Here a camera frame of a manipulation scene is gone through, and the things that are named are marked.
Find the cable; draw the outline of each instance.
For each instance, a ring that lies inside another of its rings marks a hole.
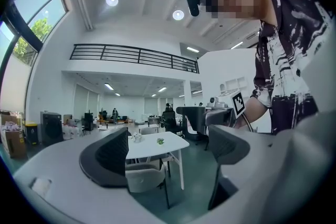
[[[242,117],[243,117],[243,119],[245,120],[245,122],[246,122],[246,124],[247,124],[247,127],[248,127],[248,129],[250,130],[250,132],[253,132],[253,128],[252,128],[250,122],[248,121],[248,119],[247,119],[245,113],[242,114]]]

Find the tree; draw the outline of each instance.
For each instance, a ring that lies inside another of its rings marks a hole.
[[[43,38],[51,31],[52,25],[47,24],[47,18],[37,20],[32,26],[31,30],[38,37],[39,40],[43,40]],[[13,54],[23,62],[27,62],[27,47],[28,43],[20,37],[15,48],[13,50]]]

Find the column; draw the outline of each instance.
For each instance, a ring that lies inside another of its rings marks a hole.
[[[191,100],[191,88],[190,88],[190,80],[183,81],[184,88],[184,103],[185,106],[193,106]]]

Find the cardboard box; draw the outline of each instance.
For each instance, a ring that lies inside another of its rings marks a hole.
[[[4,149],[11,158],[26,156],[26,144],[23,137],[23,132],[10,132],[2,130],[2,126],[5,125],[6,121],[18,123],[18,120],[15,116],[1,115],[1,140],[4,145]]]
[[[67,124],[67,122],[71,120],[71,116],[71,114],[63,115],[63,124]]]

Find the round ceiling light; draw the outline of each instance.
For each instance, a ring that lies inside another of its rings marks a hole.
[[[106,0],[106,4],[108,4],[111,7],[117,6],[119,0]]]
[[[184,12],[181,11],[180,9],[174,11],[173,18],[175,20],[182,20],[184,18]]]

